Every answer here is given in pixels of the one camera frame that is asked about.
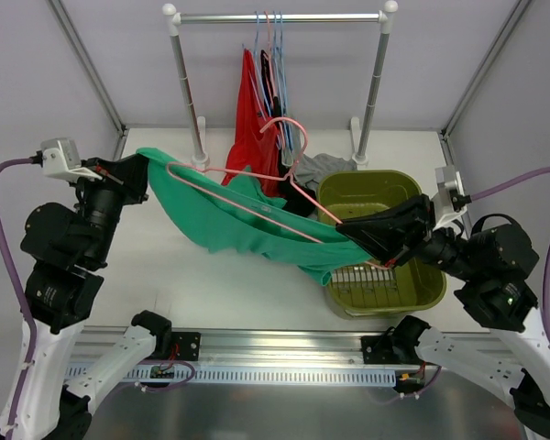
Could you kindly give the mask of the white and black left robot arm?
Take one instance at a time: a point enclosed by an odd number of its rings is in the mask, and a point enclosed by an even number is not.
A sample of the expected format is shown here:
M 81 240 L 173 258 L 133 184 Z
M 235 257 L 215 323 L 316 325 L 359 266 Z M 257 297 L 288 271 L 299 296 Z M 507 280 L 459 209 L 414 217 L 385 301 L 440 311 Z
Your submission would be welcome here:
M 144 311 L 82 376 L 64 378 L 103 285 L 98 270 L 122 210 L 147 199 L 148 166 L 136 154 L 79 160 L 63 172 L 77 203 L 45 203 L 27 218 L 21 248 L 35 264 L 26 281 L 17 275 L 0 219 L 0 251 L 23 315 L 18 375 L 0 413 L 0 439 L 83 438 L 99 405 L 136 364 L 170 353 L 171 322 Z

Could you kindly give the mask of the green tank top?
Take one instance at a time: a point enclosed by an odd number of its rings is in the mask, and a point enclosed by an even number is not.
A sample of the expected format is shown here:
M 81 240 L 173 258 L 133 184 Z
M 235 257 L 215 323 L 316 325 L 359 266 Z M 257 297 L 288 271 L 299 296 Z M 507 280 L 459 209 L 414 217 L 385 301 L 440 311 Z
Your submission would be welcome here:
M 331 225 L 283 209 L 259 180 L 237 175 L 223 186 L 184 167 L 157 148 L 139 148 L 148 159 L 148 185 L 173 224 L 211 253 L 233 249 L 298 267 L 325 286 L 332 272 L 370 255 Z

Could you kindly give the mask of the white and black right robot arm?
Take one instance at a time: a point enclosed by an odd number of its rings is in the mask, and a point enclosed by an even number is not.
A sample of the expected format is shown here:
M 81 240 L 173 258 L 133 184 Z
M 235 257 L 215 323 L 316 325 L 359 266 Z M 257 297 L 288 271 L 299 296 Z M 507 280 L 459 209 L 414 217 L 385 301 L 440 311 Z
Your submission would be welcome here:
M 390 350 L 401 363 L 425 361 L 448 369 L 512 408 L 530 431 L 550 439 L 550 343 L 534 292 L 526 280 L 539 260 L 518 222 L 469 238 L 443 226 L 435 203 L 416 195 L 377 214 L 350 218 L 336 231 L 395 269 L 417 259 L 463 281 L 455 296 L 464 311 L 513 353 L 515 362 L 464 348 L 427 322 L 407 315 L 390 331 Z

